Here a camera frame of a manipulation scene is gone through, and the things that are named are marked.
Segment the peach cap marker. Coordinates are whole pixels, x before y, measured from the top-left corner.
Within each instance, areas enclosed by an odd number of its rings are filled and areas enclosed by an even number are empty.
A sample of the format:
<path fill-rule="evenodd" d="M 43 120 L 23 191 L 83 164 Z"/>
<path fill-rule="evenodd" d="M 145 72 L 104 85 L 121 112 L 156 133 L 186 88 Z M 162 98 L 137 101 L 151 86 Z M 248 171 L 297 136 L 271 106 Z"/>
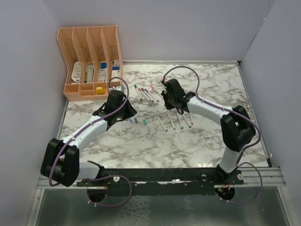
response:
<path fill-rule="evenodd" d="M 163 98 L 162 95 L 157 91 L 157 89 L 153 85 L 151 85 L 150 87 L 153 91 L 155 91 L 158 94 L 159 97 Z"/>

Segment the teal cap marker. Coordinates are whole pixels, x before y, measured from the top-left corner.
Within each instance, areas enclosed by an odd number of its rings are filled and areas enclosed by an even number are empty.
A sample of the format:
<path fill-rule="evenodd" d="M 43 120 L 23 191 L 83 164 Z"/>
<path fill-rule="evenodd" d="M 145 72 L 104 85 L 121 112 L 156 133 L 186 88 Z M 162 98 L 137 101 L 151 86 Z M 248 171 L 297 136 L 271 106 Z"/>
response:
<path fill-rule="evenodd" d="M 173 119 L 172 119 L 170 113 L 167 113 L 167 115 L 168 115 L 168 117 L 169 117 L 169 120 L 170 120 L 170 122 L 171 122 L 171 125 L 172 125 L 172 127 L 173 127 L 173 130 L 176 130 L 176 127 L 175 127 L 175 125 L 174 125 L 174 122 L 173 122 Z"/>

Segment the grey cap marker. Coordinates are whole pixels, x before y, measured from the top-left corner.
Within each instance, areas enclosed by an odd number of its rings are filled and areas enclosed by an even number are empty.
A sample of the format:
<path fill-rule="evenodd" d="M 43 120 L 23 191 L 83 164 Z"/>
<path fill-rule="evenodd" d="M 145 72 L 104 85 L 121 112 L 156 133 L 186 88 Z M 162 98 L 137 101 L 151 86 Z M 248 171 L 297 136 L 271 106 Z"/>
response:
<path fill-rule="evenodd" d="M 163 121 L 161 120 L 161 118 L 160 118 L 159 116 L 156 116 L 156 117 L 157 117 L 158 121 L 160 122 L 160 124 L 162 125 L 164 131 L 167 132 L 168 129 L 167 129 L 167 127 L 165 126 L 165 124 L 163 123 Z"/>

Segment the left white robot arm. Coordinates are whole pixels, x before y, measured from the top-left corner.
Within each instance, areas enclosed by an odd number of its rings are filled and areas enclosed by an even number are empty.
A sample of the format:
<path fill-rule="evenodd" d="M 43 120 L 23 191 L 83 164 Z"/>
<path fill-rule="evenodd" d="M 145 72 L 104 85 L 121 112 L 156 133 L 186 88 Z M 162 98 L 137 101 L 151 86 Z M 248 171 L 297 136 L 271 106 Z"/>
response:
<path fill-rule="evenodd" d="M 106 103 L 77 131 L 61 140 L 53 138 L 49 141 L 40 169 L 41 175 L 49 179 L 50 186 L 61 184 L 69 187 L 83 179 L 94 186 L 100 185 L 104 179 L 101 172 L 103 167 L 92 161 L 81 162 L 80 153 L 97 136 L 136 113 L 123 91 L 112 90 Z"/>

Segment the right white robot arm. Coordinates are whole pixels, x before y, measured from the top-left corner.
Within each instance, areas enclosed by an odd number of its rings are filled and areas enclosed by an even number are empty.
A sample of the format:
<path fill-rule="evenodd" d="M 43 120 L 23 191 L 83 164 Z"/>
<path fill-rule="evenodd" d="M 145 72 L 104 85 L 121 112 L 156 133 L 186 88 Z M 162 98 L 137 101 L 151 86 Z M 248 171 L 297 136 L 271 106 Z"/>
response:
<path fill-rule="evenodd" d="M 220 125 L 226 148 L 217 166 L 216 179 L 221 184 L 227 184 L 233 179 L 232 172 L 237 168 L 243 147 L 249 144 L 256 135 L 255 127 L 245 108 L 238 105 L 227 109 L 221 105 L 200 100 L 194 92 L 185 93 L 176 79 L 161 83 L 164 86 L 161 95 L 167 110 L 176 109 L 179 114 L 184 112 L 197 114 Z"/>

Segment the light blue marker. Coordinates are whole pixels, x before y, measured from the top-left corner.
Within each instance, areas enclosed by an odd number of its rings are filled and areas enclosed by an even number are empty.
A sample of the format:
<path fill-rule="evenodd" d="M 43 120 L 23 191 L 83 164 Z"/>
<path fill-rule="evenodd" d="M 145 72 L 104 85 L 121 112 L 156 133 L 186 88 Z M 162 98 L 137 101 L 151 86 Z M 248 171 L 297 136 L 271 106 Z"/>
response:
<path fill-rule="evenodd" d="M 182 121 L 181 121 L 181 119 L 180 119 L 180 115 L 179 115 L 179 113 L 176 113 L 176 116 L 177 116 L 177 119 L 178 119 L 178 122 L 179 122 L 180 128 L 181 128 L 181 129 L 184 129 L 184 126 L 183 126 L 183 124 L 182 124 Z"/>

